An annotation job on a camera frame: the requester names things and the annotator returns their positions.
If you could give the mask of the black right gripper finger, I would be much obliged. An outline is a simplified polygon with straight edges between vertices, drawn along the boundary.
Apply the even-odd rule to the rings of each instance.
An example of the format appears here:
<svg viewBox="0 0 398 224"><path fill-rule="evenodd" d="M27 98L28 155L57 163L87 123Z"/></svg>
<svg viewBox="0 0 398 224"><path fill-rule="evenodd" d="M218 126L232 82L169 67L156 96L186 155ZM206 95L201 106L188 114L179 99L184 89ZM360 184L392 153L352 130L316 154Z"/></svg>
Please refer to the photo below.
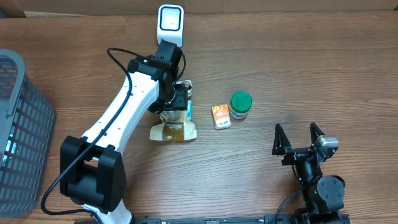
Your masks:
<svg viewBox="0 0 398 224"><path fill-rule="evenodd" d="M272 147L272 155L283 156L288 150L292 148L290 141L288 140L282 126L277 123L275 126L275 137L274 144Z"/></svg>
<svg viewBox="0 0 398 224"><path fill-rule="evenodd" d="M320 145L322 137L325 136L324 132L317 126L315 122L310 124L310 134L312 145Z"/></svg>

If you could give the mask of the brown beige snack pouch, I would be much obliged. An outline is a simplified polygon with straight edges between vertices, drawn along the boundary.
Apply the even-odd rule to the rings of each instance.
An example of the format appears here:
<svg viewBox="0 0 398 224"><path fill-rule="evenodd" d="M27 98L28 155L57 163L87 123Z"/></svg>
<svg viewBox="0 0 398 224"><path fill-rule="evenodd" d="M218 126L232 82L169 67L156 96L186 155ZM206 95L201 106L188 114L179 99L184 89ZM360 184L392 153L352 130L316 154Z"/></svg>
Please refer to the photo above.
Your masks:
<svg viewBox="0 0 398 224"><path fill-rule="evenodd" d="M151 127L150 140L153 141L191 141L197 138L197 130L192 122L193 103L190 99L193 91L191 80L182 80L188 91L188 105L185 111L163 111L159 115L161 123Z"/></svg>

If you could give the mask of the orange small carton box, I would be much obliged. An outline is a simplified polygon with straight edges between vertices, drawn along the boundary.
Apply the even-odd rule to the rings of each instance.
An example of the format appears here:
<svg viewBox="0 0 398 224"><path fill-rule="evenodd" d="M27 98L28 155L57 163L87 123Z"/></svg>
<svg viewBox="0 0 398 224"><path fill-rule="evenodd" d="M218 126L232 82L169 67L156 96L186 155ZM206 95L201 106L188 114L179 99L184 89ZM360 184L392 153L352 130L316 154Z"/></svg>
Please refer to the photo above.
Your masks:
<svg viewBox="0 0 398 224"><path fill-rule="evenodd" d="M231 126L228 105L218 105L211 108L215 129L226 129Z"/></svg>

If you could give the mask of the green lid jar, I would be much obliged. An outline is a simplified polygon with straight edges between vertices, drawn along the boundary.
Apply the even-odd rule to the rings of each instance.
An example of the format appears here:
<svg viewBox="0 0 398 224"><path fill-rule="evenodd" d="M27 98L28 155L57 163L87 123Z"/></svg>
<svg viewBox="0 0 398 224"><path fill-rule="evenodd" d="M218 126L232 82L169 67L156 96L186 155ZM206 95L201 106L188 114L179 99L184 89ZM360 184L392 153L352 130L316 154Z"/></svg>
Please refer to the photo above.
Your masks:
<svg viewBox="0 0 398 224"><path fill-rule="evenodd" d="M245 91L236 92L229 103L229 113L234 119L244 119L252 106L252 98Z"/></svg>

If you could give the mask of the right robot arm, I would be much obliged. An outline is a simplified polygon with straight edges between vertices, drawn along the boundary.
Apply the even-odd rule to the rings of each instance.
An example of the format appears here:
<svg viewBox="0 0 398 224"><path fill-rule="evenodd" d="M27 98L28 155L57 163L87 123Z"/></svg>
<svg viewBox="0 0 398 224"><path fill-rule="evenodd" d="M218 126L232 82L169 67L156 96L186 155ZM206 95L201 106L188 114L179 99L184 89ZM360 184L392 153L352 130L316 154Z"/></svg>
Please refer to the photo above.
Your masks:
<svg viewBox="0 0 398 224"><path fill-rule="evenodd" d="M293 148L282 126L279 123L275 126L272 155L282 156L281 164L291 166L299 189L279 205L271 220L274 223L349 223L349 216L340 213L344 208L345 181L338 175L324 176L321 171L321 163L335 154L339 142L314 122L310 124L310 135L309 147ZM284 218L280 214L283 207L298 194L302 194L304 207Z"/></svg>

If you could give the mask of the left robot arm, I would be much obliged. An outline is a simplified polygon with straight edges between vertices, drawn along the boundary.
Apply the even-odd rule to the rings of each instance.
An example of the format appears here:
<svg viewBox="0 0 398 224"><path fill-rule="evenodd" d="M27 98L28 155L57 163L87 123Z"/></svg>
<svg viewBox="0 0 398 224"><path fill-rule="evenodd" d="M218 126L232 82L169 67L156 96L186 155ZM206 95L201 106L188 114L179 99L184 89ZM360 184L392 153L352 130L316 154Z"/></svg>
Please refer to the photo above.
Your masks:
<svg viewBox="0 0 398 224"><path fill-rule="evenodd" d="M67 136L60 147L60 193L81 205L93 223L133 223L123 197L127 177L123 164L126 144L146 111L185 111L188 90L178 68L186 58L177 44L163 40L155 54L136 54L123 87L102 117L82 137Z"/></svg>

